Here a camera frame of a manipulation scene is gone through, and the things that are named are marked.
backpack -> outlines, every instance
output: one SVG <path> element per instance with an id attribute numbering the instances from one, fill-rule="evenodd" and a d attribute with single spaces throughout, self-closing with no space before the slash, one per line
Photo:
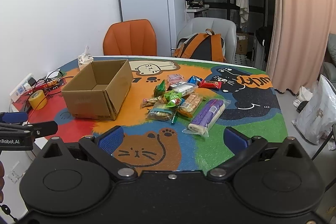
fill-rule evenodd
<path id="1" fill-rule="evenodd" d="M 180 39 L 174 57 L 226 62 L 225 44 L 221 34 L 206 29 L 206 33 L 196 33 Z"/>

cardboard box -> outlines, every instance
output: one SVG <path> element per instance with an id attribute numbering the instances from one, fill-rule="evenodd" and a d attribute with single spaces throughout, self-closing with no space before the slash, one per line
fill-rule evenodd
<path id="1" fill-rule="evenodd" d="M 132 81 L 127 59 L 93 61 L 64 86 L 62 95 L 75 117 L 115 120 Z"/>
<path id="2" fill-rule="evenodd" d="M 247 45 L 249 41 L 248 33 L 237 33 L 236 54 L 247 54 Z"/>

pink curtain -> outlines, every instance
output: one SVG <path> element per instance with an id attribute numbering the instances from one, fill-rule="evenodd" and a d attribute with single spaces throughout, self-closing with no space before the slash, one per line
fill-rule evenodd
<path id="1" fill-rule="evenodd" d="M 267 67 L 275 89 L 297 93 L 317 79 L 329 32 L 336 32 L 336 0 L 276 0 Z"/>

tape roll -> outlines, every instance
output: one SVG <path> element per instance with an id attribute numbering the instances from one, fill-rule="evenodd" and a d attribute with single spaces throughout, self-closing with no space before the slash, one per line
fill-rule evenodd
<path id="1" fill-rule="evenodd" d="M 30 96 L 29 103 L 34 110 L 39 110 L 47 104 L 47 98 L 42 90 L 38 90 Z"/>

pink snack package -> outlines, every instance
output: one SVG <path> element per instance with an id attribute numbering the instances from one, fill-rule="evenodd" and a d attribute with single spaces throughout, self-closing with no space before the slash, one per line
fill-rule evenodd
<path id="1" fill-rule="evenodd" d="M 184 81 L 184 78 L 183 78 L 182 75 L 168 75 L 167 76 L 168 86 L 170 86 L 172 84 L 176 84 L 180 81 Z"/>

